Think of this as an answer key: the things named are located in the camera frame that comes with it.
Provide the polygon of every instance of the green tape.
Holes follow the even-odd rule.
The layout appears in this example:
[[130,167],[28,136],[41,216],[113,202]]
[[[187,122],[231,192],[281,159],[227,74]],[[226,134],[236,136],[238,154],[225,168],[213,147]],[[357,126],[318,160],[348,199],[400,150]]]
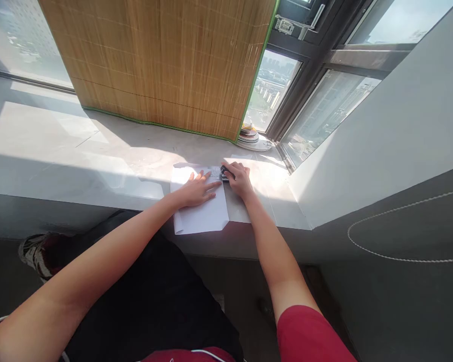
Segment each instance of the green tape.
[[228,139],[228,138],[225,138],[225,137],[220,137],[220,136],[214,136],[214,135],[210,135],[210,134],[207,134],[207,133],[203,133],[203,132],[196,132],[196,131],[190,131],[190,130],[187,130],[187,129],[184,129],[184,128],[178,128],[178,127],[173,127],[173,126],[168,126],[168,125],[164,125],[164,124],[161,124],[161,123],[156,123],[156,122],[150,122],[150,121],[140,121],[136,118],[131,118],[131,117],[127,117],[127,116],[123,116],[123,115],[120,115],[118,113],[114,113],[114,112],[109,112],[109,111],[104,111],[104,110],[101,110],[101,109],[98,109],[98,108],[94,108],[94,107],[88,107],[88,106],[82,106],[83,109],[87,109],[87,110],[91,110],[91,111],[97,111],[97,112],[102,112],[102,113],[106,113],[106,114],[109,114],[111,116],[116,116],[116,117],[121,117],[121,118],[124,118],[128,121],[132,121],[132,122],[136,122],[136,123],[140,123],[140,124],[151,124],[151,125],[155,125],[155,126],[160,126],[160,127],[165,127],[165,128],[171,128],[171,129],[175,129],[177,131],[183,131],[183,132],[188,132],[188,133],[194,133],[194,134],[199,134],[201,136],[208,136],[208,137],[213,137],[213,138],[218,138],[218,139],[222,139],[222,140],[225,140],[225,141],[228,141],[230,143],[233,143],[236,145],[236,142]]
[[255,71],[255,76],[253,77],[253,83],[252,83],[252,86],[250,87],[250,93],[248,94],[247,104],[245,105],[245,110],[243,111],[243,117],[242,117],[240,126],[238,128],[237,137],[235,139],[235,144],[238,141],[238,136],[240,135],[240,131],[242,130],[243,120],[245,119],[245,115],[247,114],[248,104],[250,103],[250,98],[252,97],[253,88],[255,87],[255,82],[257,81],[258,71],[260,70],[260,64],[262,63],[263,53],[265,53],[265,49],[267,48],[268,38],[270,37],[270,32],[272,31],[273,23],[275,22],[275,14],[277,14],[279,2],[280,2],[280,0],[275,1],[275,6],[273,8],[272,17],[270,18],[270,24],[268,25],[268,29],[267,29],[267,35],[265,36],[265,40],[263,42],[262,54],[260,54],[260,61],[257,64],[257,70]]

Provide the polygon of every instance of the bamboo blind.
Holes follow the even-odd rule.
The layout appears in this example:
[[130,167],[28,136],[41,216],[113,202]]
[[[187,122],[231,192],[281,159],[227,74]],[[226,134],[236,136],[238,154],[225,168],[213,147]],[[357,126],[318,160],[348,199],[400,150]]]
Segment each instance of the bamboo blind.
[[237,139],[275,0],[39,0],[83,107]]

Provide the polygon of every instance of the red shirt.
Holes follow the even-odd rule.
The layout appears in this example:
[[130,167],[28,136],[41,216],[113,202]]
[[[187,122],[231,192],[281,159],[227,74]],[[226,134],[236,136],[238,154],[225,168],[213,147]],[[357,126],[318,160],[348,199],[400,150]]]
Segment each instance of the red shirt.
[[[282,362],[356,362],[327,320],[306,306],[287,308],[277,323],[277,339]],[[188,351],[156,351],[143,362],[235,362],[232,356],[216,347]]]

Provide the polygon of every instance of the left hand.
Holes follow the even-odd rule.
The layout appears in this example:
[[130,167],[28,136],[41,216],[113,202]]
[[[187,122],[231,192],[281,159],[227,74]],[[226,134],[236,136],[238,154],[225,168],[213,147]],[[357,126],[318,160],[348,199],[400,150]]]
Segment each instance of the left hand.
[[189,180],[179,190],[174,192],[180,208],[198,206],[216,196],[215,193],[208,191],[220,186],[221,182],[207,184],[206,180],[210,177],[210,174],[211,172],[208,172],[203,175],[203,170],[201,170],[195,178],[195,174],[191,173]]

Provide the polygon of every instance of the windowsill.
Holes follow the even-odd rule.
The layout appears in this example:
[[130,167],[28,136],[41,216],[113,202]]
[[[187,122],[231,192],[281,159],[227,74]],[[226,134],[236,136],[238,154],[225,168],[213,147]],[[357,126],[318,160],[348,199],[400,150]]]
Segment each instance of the windowsill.
[[[277,226],[309,230],[275,148],[229,142],[84,111],[76,96],[0,78],[0,194],[143,210],[169,193],[173,164],[251,168],[252,184]],[[225,184],[230,221],[250,222]]]

